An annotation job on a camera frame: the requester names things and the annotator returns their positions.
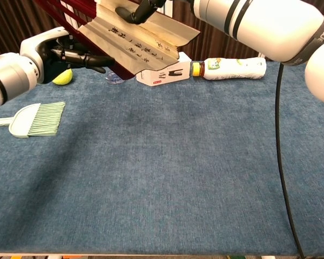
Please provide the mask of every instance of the white brush handle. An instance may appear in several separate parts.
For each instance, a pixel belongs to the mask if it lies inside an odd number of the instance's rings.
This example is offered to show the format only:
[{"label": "white brush handle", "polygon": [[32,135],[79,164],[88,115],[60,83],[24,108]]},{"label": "white brush handle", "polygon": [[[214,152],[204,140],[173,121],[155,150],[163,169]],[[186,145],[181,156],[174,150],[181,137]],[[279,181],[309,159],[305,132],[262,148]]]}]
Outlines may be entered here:
[{"label": "white brush handle", "polygon": [[0,118],[0,126],[8,126],[13,121],[13,117],[11,118]]}]

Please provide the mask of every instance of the dark curtain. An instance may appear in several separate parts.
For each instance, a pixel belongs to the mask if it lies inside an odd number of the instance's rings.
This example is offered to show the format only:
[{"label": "dark curtain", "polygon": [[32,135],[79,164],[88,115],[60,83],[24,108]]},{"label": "dark curtain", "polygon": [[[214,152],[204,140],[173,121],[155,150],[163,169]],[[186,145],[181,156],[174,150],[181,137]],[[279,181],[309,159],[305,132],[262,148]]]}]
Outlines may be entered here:
[{"label": "dark curtain", "polygon": [[[314,5],[324,14],[324,0],[304,2]],[[185,2],[174,1],[173,18],[201,32],[196,40],[180,48],[180,51],[184,51],[192,60],[205,60],[209,57],[252,58],[258,55],[256,51],[198,20],[191,14],[190,5]]]},{"label": "dark curtain", "polygon": [[[324,14],[324,0],[305,0]],[[257,53],[223,32],[196,19],[190,5],[174,1],[174,18],[201,31],[200,36],[180,48],[193,60],[208,57],[248,58]],[[22,40],[59,26],[33,0],[0,0],[0,54],[19,52]]]}]

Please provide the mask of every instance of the green bristles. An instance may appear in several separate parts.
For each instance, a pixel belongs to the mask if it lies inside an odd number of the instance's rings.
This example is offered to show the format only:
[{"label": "green bristles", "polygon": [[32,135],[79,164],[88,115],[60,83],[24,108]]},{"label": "green bristles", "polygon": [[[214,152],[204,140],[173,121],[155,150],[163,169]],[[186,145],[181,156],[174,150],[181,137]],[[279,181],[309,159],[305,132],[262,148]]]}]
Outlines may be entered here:
[{"label": "green bristles", "polygon": [[41,104],[30,127],[29,136],[55,136],[58,132],[65,102]]}]

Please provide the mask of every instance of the black cable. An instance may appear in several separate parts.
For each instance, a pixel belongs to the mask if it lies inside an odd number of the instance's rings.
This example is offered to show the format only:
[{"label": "black cable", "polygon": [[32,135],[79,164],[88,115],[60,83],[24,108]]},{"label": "black cable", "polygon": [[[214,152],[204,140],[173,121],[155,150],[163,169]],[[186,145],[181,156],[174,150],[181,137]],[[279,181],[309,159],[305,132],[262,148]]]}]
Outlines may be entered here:
[{"label": "black cable", "polygon": [[289,205],[289,199],[287,194],[286,182],[282,168],[282,157],[281,157],[281,145],[280,145],[280,90],[281,90],[281,81],[282,81],[282,74],[283,74],[284,65],[281,63],[279,68],[279,74],[277,77],[276,83],[276,99],[275,99],[275,132],[276,132],[276,152],[277,152],[277,162],[279,165],[279,173],[281,179],[281,185],[283,190],[283,196],[285,198],[285,204],[288,214],[289,225],[291,226],[291,230],[293,233],[294,241],[298,252],[300,254],[301,259],[305,259],[303,255],[303,251],[301,248],[301,244],[298,239],[298,235],[295,230],[294,221],[292,217],[291,207]]}]

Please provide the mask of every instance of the red fan frame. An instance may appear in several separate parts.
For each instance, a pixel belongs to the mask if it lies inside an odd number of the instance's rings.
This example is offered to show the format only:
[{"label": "red fan frame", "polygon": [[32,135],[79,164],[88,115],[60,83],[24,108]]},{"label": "red fan frame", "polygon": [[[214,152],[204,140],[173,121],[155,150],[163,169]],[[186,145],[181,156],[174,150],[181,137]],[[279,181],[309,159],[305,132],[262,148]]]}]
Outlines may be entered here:
[{"label": "red fan frame", "polygon": [[[64,3],[73,7],[77,11],[83,13],[91,19],[96,17],[96,2],[94,0],[62,0]],[[79,42],[87,46],[89,50],[98,55],[109,56],[107,53],[102,51],[98,46],[96,46],[92,41],[85,37],[81,32],[76,30],[71,24],[66,20],[65,15],[59,13],[55,8],[59,9],[63,13],[72,17],[79,24],[85,25],[86,20],[77,16],[74,12],[70,11],[68,8],[64,7],[60,0],[35,0],[35,2],[45,10],[53,19],[55,19],[61,26],[63,26],[70,34],[72,34]],[[123,80],[128,80],[134,75],[128,71],[126,68],[121,66],[119,63],[115,62],[113,66],[109,67],[114,73],[121,77]]]}]

